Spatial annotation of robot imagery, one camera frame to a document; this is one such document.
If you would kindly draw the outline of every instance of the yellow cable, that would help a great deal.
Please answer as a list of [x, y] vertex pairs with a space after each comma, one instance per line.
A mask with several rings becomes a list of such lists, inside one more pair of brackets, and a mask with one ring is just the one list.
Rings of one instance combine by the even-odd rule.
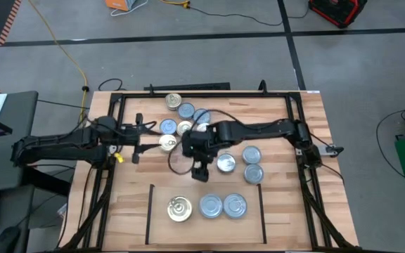
[[160, 0], [162, 3], [166, 4], [174, 4], [174, 5], [180, 5], [184, 8], [188, 8], [188, 5], [190, 4], [190, 1], [182, 1], [182, 2], [174, 2], [174, 1], [166, 1], [166, 0]]
[[[63, 51], [63, 53], [76, 65], [77, 70], [81, 73], [82, 77], [84, 78], [84, 86], [87, 87], [87, 77], [85, 76], [84, 71], [82, 71], [81, 67], [79, 64], [77, 64], [76, 60], [71, 57], [71, 55], [58, 43], [56, 36], [53, 33], [53, 30], [49, 27], [48, 22], [45, 20], [43, 15], [37, 10], [35, 5], [31, 2], [31, 0], [28, 0], [29, 4], [34, 8], [35, 12], [40, 16], [41, 20], [45, 23], [46, 28], [48, 28], [49, 33], [53, 37], [54, 43], [56, 43], [57, 46]], [[85, 103], [85, 98], [86, 98], [87, 90], [84, 90], [84, 95], [82, 96], [82, 102], [81, 102], [81, 114], [80, 114], [80, 122], [82, 121], [82, 117], [84, 116], [84, 103]]]

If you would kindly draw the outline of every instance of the orange object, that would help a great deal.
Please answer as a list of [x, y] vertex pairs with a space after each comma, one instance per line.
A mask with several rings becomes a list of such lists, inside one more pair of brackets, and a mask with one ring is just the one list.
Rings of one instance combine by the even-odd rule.
[[135, 0], [105, 0], [107, 7], [116, 8], [122, 11], [131, 10]]

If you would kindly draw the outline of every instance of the tuna can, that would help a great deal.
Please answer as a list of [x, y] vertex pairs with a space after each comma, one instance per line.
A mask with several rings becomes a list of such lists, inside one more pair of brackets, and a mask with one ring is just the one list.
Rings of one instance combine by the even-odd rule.
[[160, 130], [162, 134], [174, 134], [176, 133], [177, 124], [173, 119], [164, 119], [160, 123]]
[[230, 173], [236, 168], [236, 160], [230, 154], [223, 154], [218, 157], [217, 167], [223, 173]]
[[179, 123], [179, 125], [177, 125], [177, 134], [179, 136], [182, 136], [182, 134], [191, 129], [191, 123], [184, 120], [183, 122]]
[[256, 146], [248, 146], [243, 150], [242, 158], [246, 164], [256, 164], [260, 162], [262, 154]]
[[193, 107], [193, 105], [190, 103], [182, 103], [177, 108], [177, 113], [179, 114], [179, 117], [181, 119], [184, 119], [184, 120], [191, 119], [193, 116], [193, 113], [195, 113], [195, 107]]
[[223, 211], [223, 202], [215, 194], [207, 194], [200, 199], [200, 213], [209, 219], [217, 218]]
[[202, 123], [202, 124], [199, 124], [199, 125], [196, 127], [196, 131], [205, 131], [205, 130], [207, 129], [207, 126], [209, 126], [209, 123]]
[[165, 97], [168, 110], [176, 110], [182, 103], [182, 98], [177, 93], [170, 93]]
[[247, 208], [245, 198], [238, 193], [228, 195], [223, 202], [224, 212], [232, 219], [243, 217], [246, 214]]
[[176, 137], [170, 134], [164, 134], [159, 139], [160, 149], [165, 152], [170, 152], [177, 144]]
[[176, 196], [169, 200], [167, 205], [168, 216], [175, 222], [184, 222], [190, 218], [192, 206], [183, 196]]
[[193, 121], [196, 120], [198, 120], [196, 122], [197, 124], [210, 123], [210, 112], [208, 112], [206, 109], [197, 109], [193, 114]]
[[257, 164], [250, 164], [246, 166], [243, 176], [248, 183], [256, 185], [264, 179], [264, 170]]

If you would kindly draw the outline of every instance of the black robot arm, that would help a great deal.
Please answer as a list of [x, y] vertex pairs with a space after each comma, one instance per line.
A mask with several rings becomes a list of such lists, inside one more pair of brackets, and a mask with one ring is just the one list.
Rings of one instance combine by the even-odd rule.
[[309, 127], [304, 122], [290, 119], [262, 124], [221, 121], [209, 125], [204, 132], [186, 131], [182, 136], [182, 153], [200, 162], [200, 167], [191, 169], [192, 178], [207, 182], [207, 164], [213, 162], [220, 149], [238, 145], [242, 141], [264, 138], [285, 138], [302, 151], [307, 166], [321, 166], [320, 152], [312, 143]]
[[24, 167], [43, 159], [84, 160], [94, 167], [100, 167], [108, 159], [110, 145], [130, 145], [134, 146], [132, 162], [137, 164], [140, 153], [159, 146], [139, 145], [140, 135], [152, 132], [142, 121], [142, 115], [137, 114], [136, 125], [117, 127], [113, 117], [105, 116], [90, 121], [90, 125], [83, 129], [75, 128], [67, 134], [27, 136], [13, 144], [11, 161], [15, 166]]

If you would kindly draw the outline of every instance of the table leg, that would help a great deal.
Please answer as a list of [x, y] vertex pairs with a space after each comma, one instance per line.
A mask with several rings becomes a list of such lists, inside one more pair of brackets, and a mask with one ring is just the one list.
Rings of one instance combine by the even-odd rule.
[[36, 188], [48, 190], [65, 197], [68, 196], [71, 187], [71, 184], [67, 181], [49, 176], [48, 174], [40, 172], [31, 167], [24, 168], [24, 172], [22, 175], [22, 184], [31, 184]]

